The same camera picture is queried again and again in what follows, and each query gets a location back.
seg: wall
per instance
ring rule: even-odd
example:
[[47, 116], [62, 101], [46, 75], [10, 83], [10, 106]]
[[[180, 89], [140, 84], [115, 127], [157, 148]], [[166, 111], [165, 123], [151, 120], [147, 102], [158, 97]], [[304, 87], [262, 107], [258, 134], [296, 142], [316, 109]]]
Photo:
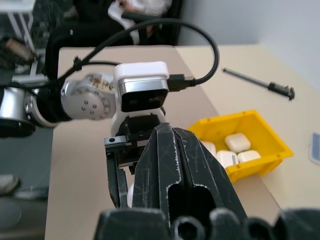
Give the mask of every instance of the wall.
[[[267, 48], [320, 90], [320, 1], [185, 0], [182, 19], [209, 32], [218, 44]], [[183, 29], [182, 45], [205, 45]]]

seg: person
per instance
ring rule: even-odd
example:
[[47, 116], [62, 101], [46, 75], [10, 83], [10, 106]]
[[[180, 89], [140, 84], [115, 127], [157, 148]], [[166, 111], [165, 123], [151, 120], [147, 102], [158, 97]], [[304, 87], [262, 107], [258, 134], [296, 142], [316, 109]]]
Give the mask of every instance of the person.
[[[116, 0], [109, 6], [107, 14], [98, 22], [78, 22], [64, 24], [55, 29], [49, 36], [45, 52], [45, 73], [49, 79], [56, 79], [58, 72], [59, 50], [63, 47], [96, 47], [115, 33], [128, 29], [136, 23], [122, 18], [124, 11], [141, 13], [151, 16], [161, 16], [168, 11], [172, 0]], [[152, 27], [147, 28], [148, 35]], [[133, 31], [130, 36], [117, 41], [113, 46], [139, 44], [139, 33]]]
[[0, 196], [10, 194], [18, 185], [19, 179], [12, 174], [0, 174]]

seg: black pants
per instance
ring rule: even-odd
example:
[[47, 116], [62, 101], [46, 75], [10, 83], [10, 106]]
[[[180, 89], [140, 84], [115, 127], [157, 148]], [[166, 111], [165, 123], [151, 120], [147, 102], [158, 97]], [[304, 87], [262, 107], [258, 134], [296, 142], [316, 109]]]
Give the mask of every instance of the black pants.
[[[49, 37], [45, 52], [45, 73], [49, 79], [58, 76], [59, 51], [65, 47], [97, 47], [113, 34], [124, 28], [117, 21], [108, 18], [101, 22], [65, 24], [55, 29]], [[112, 46], [133, 45], [130, 36]]]

